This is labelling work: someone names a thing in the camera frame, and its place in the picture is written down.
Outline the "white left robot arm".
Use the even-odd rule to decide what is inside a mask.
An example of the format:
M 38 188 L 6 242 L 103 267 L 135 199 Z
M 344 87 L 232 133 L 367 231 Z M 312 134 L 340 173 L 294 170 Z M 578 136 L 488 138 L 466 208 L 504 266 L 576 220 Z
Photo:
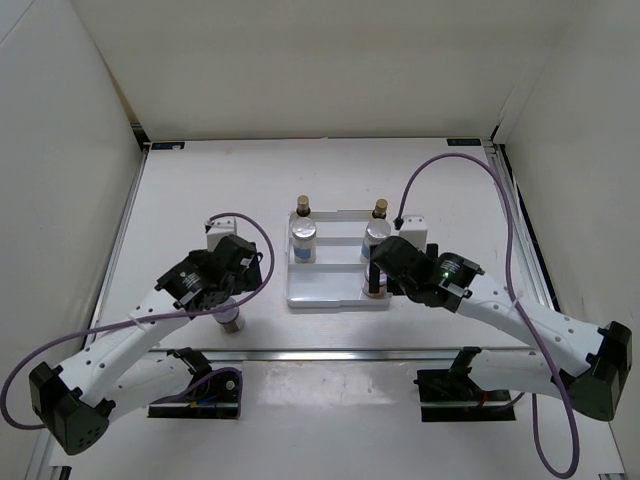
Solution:
M 259 289 L 261 253 L 235 234 L 214 250 L 193 250 L 171 267 L 130 312 L 126 325 L 99 336 L 55 367 L 29 374 L 32 407 L 69 456 L 91 448 L 111 423 L 158 400 L 198 400 L 217 376 L 203 354 L 173 350 L 159 361 L 143 357 L 197 314 Z

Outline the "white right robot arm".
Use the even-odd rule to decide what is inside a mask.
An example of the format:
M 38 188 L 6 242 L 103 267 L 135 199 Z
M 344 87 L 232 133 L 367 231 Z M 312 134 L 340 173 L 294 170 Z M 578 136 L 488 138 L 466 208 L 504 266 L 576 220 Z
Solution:
M 393 236 L 376 246 L 373 265 L 387 288 L 414 303 L 483 322 L 532 347 L 532 352 L 464 347 L 452 365 L 424 375 L 421 385 L 447 400 L 517 390 L 557 399 L 589 418 L 614 418 L 632 365 L 631 331 L 611 322 L 585 323 L 529 298 L 512 300 L 506 287 L 476 263 L 430 244 L 421 251 Z

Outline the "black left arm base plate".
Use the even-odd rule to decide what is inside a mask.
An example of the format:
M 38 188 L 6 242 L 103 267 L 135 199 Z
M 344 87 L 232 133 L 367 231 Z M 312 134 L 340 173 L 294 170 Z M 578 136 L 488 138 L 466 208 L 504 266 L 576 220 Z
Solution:
M 212 370 L 213 376 L 195 391 L 177 401 L 151 405 L 150 419 L 238 420 L 241 415 L 242 371 L 223 367 Z

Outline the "tall silver-lid jar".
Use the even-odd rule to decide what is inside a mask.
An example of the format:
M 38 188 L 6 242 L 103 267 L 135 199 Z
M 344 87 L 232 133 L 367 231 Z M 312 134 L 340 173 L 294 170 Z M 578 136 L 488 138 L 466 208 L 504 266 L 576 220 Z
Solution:
M 316 260 L 316 223 L 308 217 L 299 217 L 291 223 L 291 241 L 296 263 L 314 263 Z
M 385 220 L 374 218 L 365 228 L 361 245 L 360 261 L 367 263 L 370 258 L 371 247 L 379 245 L 391 235 L 391 225 Z

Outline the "brown sauce bottle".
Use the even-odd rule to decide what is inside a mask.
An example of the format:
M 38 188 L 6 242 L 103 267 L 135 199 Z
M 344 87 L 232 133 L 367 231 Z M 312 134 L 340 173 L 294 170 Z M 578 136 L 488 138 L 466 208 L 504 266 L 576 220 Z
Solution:
M 385 219 L 387 217 L 388 201 L 380 198 L 376 201 L 374 209 L 371 213 L 374 219 Z
M 296 215 L 300 218 L 308 217 L 311 214 L 310 201 L 307 195 L 297 197 Z

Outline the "short white-lid jar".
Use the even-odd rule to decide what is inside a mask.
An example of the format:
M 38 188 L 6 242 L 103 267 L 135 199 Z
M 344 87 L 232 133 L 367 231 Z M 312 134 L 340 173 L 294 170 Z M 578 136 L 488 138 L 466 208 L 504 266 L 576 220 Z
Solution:
M 241 331 L 245 325 L 244 316 L 234 298 L 227 299 L 220 304 L 221 312 L 214 313 L 213 317 L 225 333 L 233 334 Z
M 382 299 L 382 298 L 388 297 L 386 274 L 383 272 L 379 274 L 378 291 L 371 292 L 370 291 L 370 275 L 369 275 L 369 272 L 366 271 L 364 274 L 364 280 L 362 284 L 362 292 L 367 297 L 373 298 L 373 299 Z

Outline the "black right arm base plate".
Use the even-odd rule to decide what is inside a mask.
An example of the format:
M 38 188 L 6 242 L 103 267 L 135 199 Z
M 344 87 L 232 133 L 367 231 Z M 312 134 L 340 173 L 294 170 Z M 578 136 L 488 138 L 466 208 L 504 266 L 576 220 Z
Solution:
M 423 423 L 478 423 L 515 421 L 508 390 L 485 391 L 467 379 L 455 379 L 444 370 L 418 370 Z

